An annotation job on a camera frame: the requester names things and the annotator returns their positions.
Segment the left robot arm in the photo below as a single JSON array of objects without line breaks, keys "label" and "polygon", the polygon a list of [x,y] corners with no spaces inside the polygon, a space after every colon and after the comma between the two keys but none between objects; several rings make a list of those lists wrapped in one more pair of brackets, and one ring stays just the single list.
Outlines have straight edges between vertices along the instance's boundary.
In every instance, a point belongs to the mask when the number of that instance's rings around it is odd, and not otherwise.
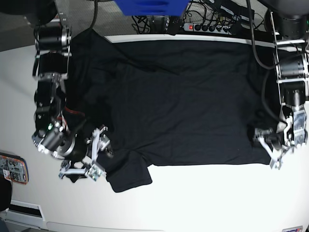
[{"label": "left robot arm", "polygon": [[262,94],[262,103],[270,116],[283,126],[279,132],[258,132],[276,150],[288,151],[307,142],[305,103],[309,101],[309,2],[307,0],[262,0],[267,7],[273,35],[273,64],[265,65],[258,57],[253,14],[249,12],[253,55],[257,63],[274,71],[277,78],[282,115],[276,115]]}]

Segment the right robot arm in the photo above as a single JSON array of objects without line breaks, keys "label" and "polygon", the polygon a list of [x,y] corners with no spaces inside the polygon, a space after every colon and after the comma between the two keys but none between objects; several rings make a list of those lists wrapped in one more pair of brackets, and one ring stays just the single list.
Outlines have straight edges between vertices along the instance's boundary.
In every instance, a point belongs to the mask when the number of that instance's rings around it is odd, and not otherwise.
[{"label": "right robot arm", "polygon": [[70,129],[63,115],[75,113],[66,107],[65,88],[71,57],[71,27],[54,0],[26,15],[26,19],[34,28],[36,48],[32,71],[38,84],[34,94],[33,143],[39,152],[62,161],[59,178],[68,177],[72,182],[80,178],[97,181],[105,174],[98,156],[112,157],[111,141],[106,134],[108,127],[95,128],[90,136],[83,138],[79,132],[86,119]]}]

